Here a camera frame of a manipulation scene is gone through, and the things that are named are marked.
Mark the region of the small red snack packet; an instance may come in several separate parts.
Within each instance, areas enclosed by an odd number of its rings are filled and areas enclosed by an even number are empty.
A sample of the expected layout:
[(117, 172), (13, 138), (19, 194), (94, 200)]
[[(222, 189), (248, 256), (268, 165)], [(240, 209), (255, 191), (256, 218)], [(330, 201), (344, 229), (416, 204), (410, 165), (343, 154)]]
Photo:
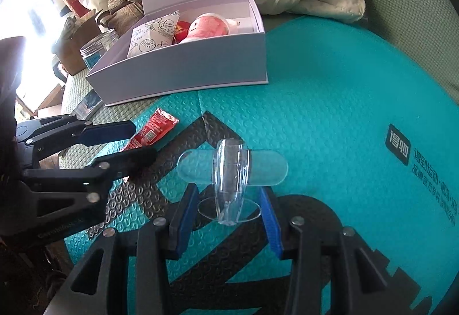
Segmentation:
[(176, 24), (175, 31), (174, 31), (174, 42), (175, 43), (182, 42), (188, 36), (189, 28), (190, 28), (190, 22), (179, 20)]

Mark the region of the round white pink lid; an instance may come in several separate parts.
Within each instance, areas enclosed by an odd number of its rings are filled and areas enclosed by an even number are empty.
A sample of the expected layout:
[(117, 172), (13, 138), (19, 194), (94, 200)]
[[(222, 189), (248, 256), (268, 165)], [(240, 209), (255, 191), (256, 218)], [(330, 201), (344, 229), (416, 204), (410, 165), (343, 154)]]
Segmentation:
[(198, 16), (191, 24), (188, 36), (182, 42), (194, 42), (208, 38), (236, 34), (240, 22), (215, 13)]

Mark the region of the teal foam mat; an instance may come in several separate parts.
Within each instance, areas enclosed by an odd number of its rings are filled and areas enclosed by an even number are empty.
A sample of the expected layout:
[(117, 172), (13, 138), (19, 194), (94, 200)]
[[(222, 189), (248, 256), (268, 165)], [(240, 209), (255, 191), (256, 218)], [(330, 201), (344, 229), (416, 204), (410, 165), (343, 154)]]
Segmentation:
[(269, 82), (163, 97), (177, 117), (153, 171), (110, 190), (102, 223), (66, 240), (79, 260), (105, 228), (134, 230), (182, 197), (178, 157), (239, 137), (289, 164), (274, 193), (305, 217), (320, 200), (380, 254), (394, 301), (456, 314), (458, 106), (422, 68), (367, 31), (296, 18), (266, 36)]

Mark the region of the clear plastic stand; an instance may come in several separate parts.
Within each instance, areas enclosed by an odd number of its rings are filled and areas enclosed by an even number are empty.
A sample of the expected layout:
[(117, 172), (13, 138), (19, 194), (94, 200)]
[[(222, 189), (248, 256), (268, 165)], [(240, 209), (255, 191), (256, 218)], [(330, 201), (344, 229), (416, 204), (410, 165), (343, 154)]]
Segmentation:
[(224, 226), (257, 219), (260, 203), (246, 196), (248, 188), (281, 184), (289, 172), (287, 159), (274, 150), (251, 150), (244, 141), (224, 139), (212, 150), (186, 150), (177, 174), (187, 183), (210, 185), (211, 196), (199, 202), (199, 213)]

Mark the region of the green textured bed cover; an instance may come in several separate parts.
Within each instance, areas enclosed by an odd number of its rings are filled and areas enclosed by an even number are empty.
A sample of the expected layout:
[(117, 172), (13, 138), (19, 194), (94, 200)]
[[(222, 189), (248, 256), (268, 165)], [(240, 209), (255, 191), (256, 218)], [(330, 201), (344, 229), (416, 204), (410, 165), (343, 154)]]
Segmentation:
[(265, 15), (269, 82), (159, 100), (211, 112), (253, 148), (302, 165), (392, 164), (395, 127), (418, 165), (458, 170), (458, 14), (449, 0), (365, 0), (355, 22)]

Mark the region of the clear glass jar blue label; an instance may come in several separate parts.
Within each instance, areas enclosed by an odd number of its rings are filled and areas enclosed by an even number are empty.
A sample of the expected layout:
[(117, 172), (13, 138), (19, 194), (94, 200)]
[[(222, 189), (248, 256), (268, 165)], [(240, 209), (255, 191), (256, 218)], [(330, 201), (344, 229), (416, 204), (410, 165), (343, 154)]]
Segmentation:
[(119, 36), (115, 29), (109, 29), (87, 42), (80, 49), (82, 61), (87, 69), (91, 70), (117, 40), (119, 40)]

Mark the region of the black smartphone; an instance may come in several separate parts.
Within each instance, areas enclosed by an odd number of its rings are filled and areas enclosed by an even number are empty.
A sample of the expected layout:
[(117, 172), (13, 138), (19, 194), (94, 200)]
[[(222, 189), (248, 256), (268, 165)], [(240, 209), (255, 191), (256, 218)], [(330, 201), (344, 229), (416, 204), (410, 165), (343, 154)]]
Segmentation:
[(91, 89), (71, 111), (71, 115), (78, 120), (89, 120), (103, 106), (104, 102), (101, 97)]

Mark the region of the flat red sauce sachet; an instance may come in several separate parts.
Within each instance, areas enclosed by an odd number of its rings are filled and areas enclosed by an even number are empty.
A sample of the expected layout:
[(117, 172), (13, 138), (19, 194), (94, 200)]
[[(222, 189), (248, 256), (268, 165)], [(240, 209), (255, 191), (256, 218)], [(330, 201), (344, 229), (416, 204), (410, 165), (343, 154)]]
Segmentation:
[(144, 126), (128, 141), (123, 151), (153, 145), (169, 133), (179, 121), (167, 111), (157, 108)]

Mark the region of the white printed snack packet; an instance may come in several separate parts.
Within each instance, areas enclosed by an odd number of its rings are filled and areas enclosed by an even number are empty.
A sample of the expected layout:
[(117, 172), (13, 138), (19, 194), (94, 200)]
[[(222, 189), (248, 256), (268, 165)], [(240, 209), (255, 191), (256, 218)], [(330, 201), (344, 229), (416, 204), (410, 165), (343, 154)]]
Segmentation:
[(174, 11), (134, 28), (127, 58), (171, 46), (179, 19), (180, 12)]

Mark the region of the brown cardboard box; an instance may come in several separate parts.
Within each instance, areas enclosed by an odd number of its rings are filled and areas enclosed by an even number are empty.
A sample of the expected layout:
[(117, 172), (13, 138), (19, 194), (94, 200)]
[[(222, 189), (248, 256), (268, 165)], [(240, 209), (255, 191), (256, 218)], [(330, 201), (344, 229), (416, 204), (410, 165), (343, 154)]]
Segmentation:
[(52, 46), (52, 53), (56, 55), (64, 70), (71, 76), (86, 68), (80, 53), (81, 48), (101, 34), (95, 18), (96, 12), (94, 10), (91, 10), (82, 18), (67, 17), (61, 35)]

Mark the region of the brown quilted cushion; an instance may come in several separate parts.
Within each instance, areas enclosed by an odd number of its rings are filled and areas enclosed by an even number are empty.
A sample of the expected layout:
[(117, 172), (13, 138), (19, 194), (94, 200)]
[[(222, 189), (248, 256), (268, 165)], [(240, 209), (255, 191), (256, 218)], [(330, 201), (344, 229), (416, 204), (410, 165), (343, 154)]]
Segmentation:
[(96, 23), (106, 29), (114, 29), (122, 36), (144, 16), (142, 5), (138, 2), (126, 2), (106, 11), (100, 11)]

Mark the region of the lavender open gift box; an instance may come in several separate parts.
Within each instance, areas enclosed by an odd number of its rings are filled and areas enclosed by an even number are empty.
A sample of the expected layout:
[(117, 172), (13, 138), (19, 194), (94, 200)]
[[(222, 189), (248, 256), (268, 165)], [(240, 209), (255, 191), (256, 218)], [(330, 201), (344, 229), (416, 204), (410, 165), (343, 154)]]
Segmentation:
[(142, 0), (142, 7), (143, 18), (87, 74), (107, 105), (268, 82), (255, 0)]

